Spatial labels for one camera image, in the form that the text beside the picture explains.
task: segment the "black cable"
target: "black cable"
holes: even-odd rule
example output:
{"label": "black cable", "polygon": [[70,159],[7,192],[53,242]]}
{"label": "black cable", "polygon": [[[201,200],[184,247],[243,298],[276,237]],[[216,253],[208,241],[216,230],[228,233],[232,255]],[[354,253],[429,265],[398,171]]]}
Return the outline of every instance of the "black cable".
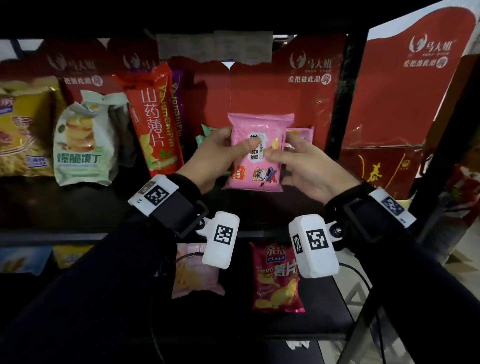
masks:
{"label": "black cable", "polygon": [[[199,255],[199,256],[203,256],[204,254],[203,253],[200,253],[200,252],[195,252],[195,253],[188,253],[188,254],[185,254],[185,255],[182,255],[181,257],[175,259],[175,264],[177,264],[179,261],[181,261],[182,259],[184,258],[188,258],[188,257],[191,257],[191,256],[195,256],[195,255]],[[158,275],[160,276],[160,271],[162,269],[162,266],[160,265],[160,268],[158,269]],[[160,352],[160,348],[158,347],[158,343],[155,339],[155,334],[153,332],[153,320],[152,320],[152,313],[153,313],[153,302],[154,302],[154,298],[155,298],[155,291],[153,292],[152,294],[152,299],[150,300],[150,335],[152,336],[152,341],[153,341],[153,344],[155,345],[155,349],[156,349],[156,352],[158,354],[158,357],[160,358],[160,360],[162,361],[162,363],[164,364],[167,364],[165,362],[165,359],[163,358],[163,355],[162,353]]]}
{"label": "black cable", "polygon": [[[345,263],[340,263],[339,262],[339,264],[342,267],[346,267],[346,268],[349,268],[349,269],[353,270],[362,279],[363,283],[365,283],[365,285],[367,286],[368,292],[370,292],[371,287],[369,286],[369,284],[368,284],[367,280],[365,279],[365,277],[363,276],[363,274],[361,274],[358,269],[356,269],[355,267],[352,267],[348,264],[345,264]],[[378,327],[378,340],[380,342],[380,352],[382,354],[382,363],[386,364],[387,361],[385,359],[384,339],[382,338],[382,330],[381,330],[381,327],[380,327],[380,317],[378,316],[378,312],[376,314],[376,318],[377,318],[377,327]]]}

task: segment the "tiled floor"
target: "tiled floor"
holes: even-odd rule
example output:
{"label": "tiled floor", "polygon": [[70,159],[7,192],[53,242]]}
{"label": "tiled floor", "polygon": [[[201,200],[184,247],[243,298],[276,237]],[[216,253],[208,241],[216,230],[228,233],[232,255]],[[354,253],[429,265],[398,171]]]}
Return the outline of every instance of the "tiled floor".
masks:
{"label": "tiled floor", "polygon": [[[344,249],[337,253],[337,257],[339,262],[355,267],[367,278],[358,260],[349,251]],[[480,299],[480,220],[477,220],[467,231],[445,264],[445,268]],[[348,268],[340,267],[339,273],[334,278],[344,298],[358,283],[360,283],[363,293],[365,295],[368,294],[365,284],[355,272]],[[358,295],[354,297],[353,301],[360,301]],[[360,313],[361,306],[349,305],[348,308],[353,318],[356,319]],[[333,364],[338,360],[344,343],[323,341],[319,344],[325,363]],[[400,340],[385,349],[385,358],[388,364],[413,363]],[[363,353],[355,358],[354,362],[355,364],[382,363],[379,350],[373,343],[373,340],[369,339],[369,343]]]}

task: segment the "person's right hand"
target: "person's right hand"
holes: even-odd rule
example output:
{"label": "person's right hand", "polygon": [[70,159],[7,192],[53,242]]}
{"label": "person's right hand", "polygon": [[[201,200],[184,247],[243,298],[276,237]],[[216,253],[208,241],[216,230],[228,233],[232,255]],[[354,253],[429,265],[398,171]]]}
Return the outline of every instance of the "person's right hand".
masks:
{"label": "person's right hand", "polygon": [[326,204],[335,196],[360,182],[334,162],[327,154],[298,135],[287,133],[289,151],[267,148],[264,156],[271,162],[283,163],[291,176],[282,184],[295,186],[308,197]]}

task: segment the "hand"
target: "hand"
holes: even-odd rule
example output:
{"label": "hand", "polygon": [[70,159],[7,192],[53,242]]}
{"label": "hand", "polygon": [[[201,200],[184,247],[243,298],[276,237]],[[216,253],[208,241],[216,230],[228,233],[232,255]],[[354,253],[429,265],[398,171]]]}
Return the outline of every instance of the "hand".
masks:
{"label": "hand", "polygon": [[333,197],[360,184],[357,178],[305,139],[287,133],[287,142],[295,149],[264,150],[264,156],[269,161],[286,164],[287,170],[292,173],[284,177],[283,185],[295,186],[308,197],[326,204]]}
{"label": "hand", "polygon": [[250,153],[262,141],[260,138],[248,138],[230,146],[231,133],[232,128],[210,133],[192,158],[177,172],[195,183],[202,194],[213,188],[215,180],[225,174],[234,160]]}

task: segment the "red snack bag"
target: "red snack bag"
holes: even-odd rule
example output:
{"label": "red snack bag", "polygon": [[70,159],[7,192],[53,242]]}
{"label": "red snack bag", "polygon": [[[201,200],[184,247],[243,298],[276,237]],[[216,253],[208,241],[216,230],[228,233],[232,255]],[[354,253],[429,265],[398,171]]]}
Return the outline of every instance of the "red snack bag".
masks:
{"label": "red snack bag", "polygon": [[114,75],[123,86],[130,115],[150,176],[170,174],[183,166],[172,108],[172,71],[163,63],[150,73]]}
{"label": "red snack bag", "polygon": [[298,293],[297,262],[292,245],[250,243],[253,253],[253,310],[305,312]]}

